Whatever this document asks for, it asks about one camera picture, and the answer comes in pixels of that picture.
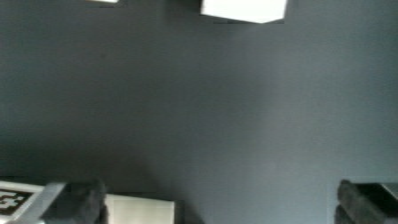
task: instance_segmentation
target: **white object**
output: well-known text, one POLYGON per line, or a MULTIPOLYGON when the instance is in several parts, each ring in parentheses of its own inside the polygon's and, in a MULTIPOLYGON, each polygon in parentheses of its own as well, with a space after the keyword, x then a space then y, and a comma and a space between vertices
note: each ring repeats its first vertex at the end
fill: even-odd
POLYGON ((109 3, 118 3, 119 0, 87 0, 87 1, 93 1, 93 2, 109 2, 109 3))
POLYGON ((201 14, 253 23, 285 18, 288 0, 203 0, 201 14))
MULTIPOLYGON (((45 187, 30 184, 0 181, 0 189, 30 192, 34 195, 18 209, 18 216, 27 210, 45 187)), ((109 224, 173 224, 174 202, 107 194, 109 224)), ((0 224, 18 216, 0 216, 0 224)))

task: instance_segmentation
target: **dark gray wall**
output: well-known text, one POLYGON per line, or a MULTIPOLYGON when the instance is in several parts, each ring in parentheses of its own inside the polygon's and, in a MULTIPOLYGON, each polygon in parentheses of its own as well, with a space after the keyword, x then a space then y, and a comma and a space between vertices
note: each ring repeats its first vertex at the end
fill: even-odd
POLYGON ((398 2, 265 25, 199 5, 0 1, 0 175, 100 176, 190 223, 332 223, 340 179, 398 180, 398 2))

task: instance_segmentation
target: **black object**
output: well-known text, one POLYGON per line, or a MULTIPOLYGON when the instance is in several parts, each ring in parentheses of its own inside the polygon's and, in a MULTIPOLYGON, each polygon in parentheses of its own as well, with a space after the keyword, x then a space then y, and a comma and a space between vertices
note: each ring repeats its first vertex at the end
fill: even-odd
POLYGON ((68 183, 41 216, 46 224, 107 224, 107 189, 100 180, 68 183))
MULTIPOLYGON (((354 184, 343 180, 338 199, 356 224, 398 224, 398 201, 379 183, 354 184)), ((336 209, 336 224, 341 214, 341 210, 336 209)))
POLYGON ((356 224, 341 206, 336 207, 334 224, 356 224))

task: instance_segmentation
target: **dark background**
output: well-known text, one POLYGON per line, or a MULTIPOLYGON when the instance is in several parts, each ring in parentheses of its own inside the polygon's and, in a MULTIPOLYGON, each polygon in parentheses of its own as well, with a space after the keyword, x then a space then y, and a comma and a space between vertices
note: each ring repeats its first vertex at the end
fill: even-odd
POLYGON ((332 223, 341 178, 398 181, 398 1, 0 1, 0 175, 102 177, 187 223, 332 223))

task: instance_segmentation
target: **gray surface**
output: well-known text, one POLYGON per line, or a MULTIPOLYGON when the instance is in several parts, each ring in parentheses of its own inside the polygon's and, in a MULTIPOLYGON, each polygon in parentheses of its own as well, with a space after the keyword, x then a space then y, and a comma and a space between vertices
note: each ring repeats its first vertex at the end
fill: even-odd
POLYGON ((80 3, 0 1, 0 174, 102 176, 190 223, 332 223, 341 177, 396 178, 398 2, 270 25, 80 3))

